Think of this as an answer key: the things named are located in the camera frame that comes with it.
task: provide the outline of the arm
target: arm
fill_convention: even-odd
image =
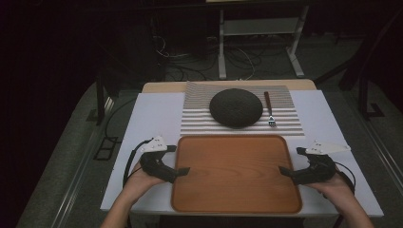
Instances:
[[[342,215],[349,227],[374,227],[366,212],[355,198],[347,183],[338,174],[325,182],[306,184],[323,193]]]
[[[148,176],[143,169],[139,168],[140,164],[137,163],[133,168],[133,170],[137,171],[130,176],[122,192],[113,202],[101,225],[102,228],[125,227],[128,214],[134,203],[152,186],[164,182],[161,179]]]

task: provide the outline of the striped placemat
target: striped placemat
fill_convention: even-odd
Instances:
[[[234,129],[216,122],[210,114],[210,101],[218,92],[228,88],[241,88],[254,93],[263,104],[263,114],[253,125]],[[268,122],[264,91],[270,94],[273,116],[277,127]],[[276,134],[283,137],[305,137],[290,91],[282,85],[197,85],[187,82],[182,111],[181,136],[228,134]]]

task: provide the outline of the white table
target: white table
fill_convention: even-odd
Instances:
[[[297,154],[297,147],[308,147],[315,140],[327,143],[347,144],[320,90],[290,90],[299,119],[304,129],[304,139],[287,139],[293,166],[296,170],[306,168],[306,157]],[[110,176],[102,210],[109,210],[113,201],[122,190],[122,179],[130,152],[142,141],[163,136],[167,144],[177,144],[180,138],[182,106],[184,93],[141,93],[133,108],[125,132],[119,155]],[[139,150],[133,164],[141,157]],[[370,217],[381,217],[383,212],[374,194],[358,167],[353,154],[340,152],[330,155],[335,162],[348,166],[356,177],[355,195]],[[166,165],[174,167],[175,153],[163,157]],[[350,176],[343,167],[341,171]],[[170,205],[172,184],[164,183],[150,189],[132,208],[133,212],[179,215]],[[337,215],[334,206],[316,190],[299,186],[302,209],[297,217],[316,217]],[[278,216],[278,215],[238,215],[238,216]]]

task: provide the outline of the tray rim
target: tray rim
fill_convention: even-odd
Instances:
[[[187,139],[200,139],[200,138],[209,138],[209,139],[213,139],[213,138],[277,138],[279,140],[281,140],[282,143],[284,143],[285,148],[286,148],[286,156],[288,161],[290,161],[290,169],[294,170],[294,166],[291,160],[291,155],[290,155],[290,151],[288,149],[288,144],[287,141],[280,135],[276,135],[276,134],[237,134],[237,135],[187,135],[187,136],[182,136],[179,140],[178,140],[178,146],[177,146],[177,152],[180,149],[180,145],[182,141],[185,141]],[[175,159],[175,169],[178,169],[178,159],[179,159],[179,154],[176,154],[176,159]],[[170,204],[171,207],[177,211],[177,212],[181,212],[181,213],[186,213],[186,214],[206,214],[206,215],[216,215],[216,214],[221,214],[221,215],[230,215],[230,214],[243,214],[243,215],[294,215],[297,214],[301,211],[302,206],[303,206],[303,201],[301,198],[301,194],[299,191],[299,188],[294,185],[295,190],[297,191],[297,202],[298,202],[298,207],[295,211],[293,212],[244,212],[244,211],[220,211],[220,212],[214,212],[214,211],[183,211],[183,210],[178,210],[175,205],[173,204],[173,198],[174,198],[174,192],[175,192],[175,182],[172,184],[172,192],[171,192],[171,198],[170,198]]]

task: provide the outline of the black plate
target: black plate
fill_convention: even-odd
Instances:
[[[211,99],[210,113],[218,123],[240,128],[258,121],[263,113],[263,105],[255,94],[244,89],[229,88]]]

